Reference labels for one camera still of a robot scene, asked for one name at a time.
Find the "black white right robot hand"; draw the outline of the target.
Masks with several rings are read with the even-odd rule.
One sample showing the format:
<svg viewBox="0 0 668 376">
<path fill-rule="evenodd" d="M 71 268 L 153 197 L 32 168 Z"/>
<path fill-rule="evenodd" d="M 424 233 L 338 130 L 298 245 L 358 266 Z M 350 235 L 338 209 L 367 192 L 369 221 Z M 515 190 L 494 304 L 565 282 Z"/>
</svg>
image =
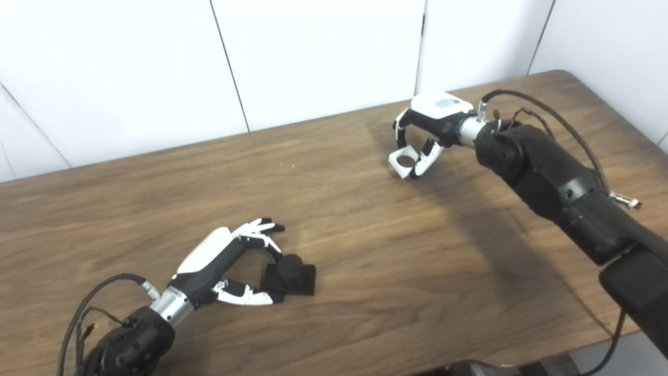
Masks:
<svg viewBox="0 0 668 376">
<path fill-rule="evenodd" d="M 402 179 L 420 178 L 445 148 L 461 146 L 460 127 L 475 116 L 473 105 L 450 93 L 431 92 L 414 96 L 407 109 L 392 124 L 398 150 L 389 155 L 389 163 Z M 408 145 L 406 129 L 410 125 L 430 134 L 420 152 Z"/>
</svg>

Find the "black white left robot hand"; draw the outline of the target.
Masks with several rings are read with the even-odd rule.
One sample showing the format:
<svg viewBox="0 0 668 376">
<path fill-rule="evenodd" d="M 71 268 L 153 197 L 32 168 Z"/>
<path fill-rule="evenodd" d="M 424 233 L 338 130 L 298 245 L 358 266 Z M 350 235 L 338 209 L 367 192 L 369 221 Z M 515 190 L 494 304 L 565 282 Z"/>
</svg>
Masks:
<svg viewBox="0 0 668 376">
<path fill-rule="evenodd" d="M 269 217 L 255 219 L 234 231 L 215 229 L 177 267 L 169 288 L 185 295 L 194 310 L 214 301 L 239 306 L 281 304 L 282 293 L 253 288 L 223 276 L 249 249 L 265 249 L 275 262 L 282 259 L 282 251 L 269 233 L 284 229 Z"/>
</svg>

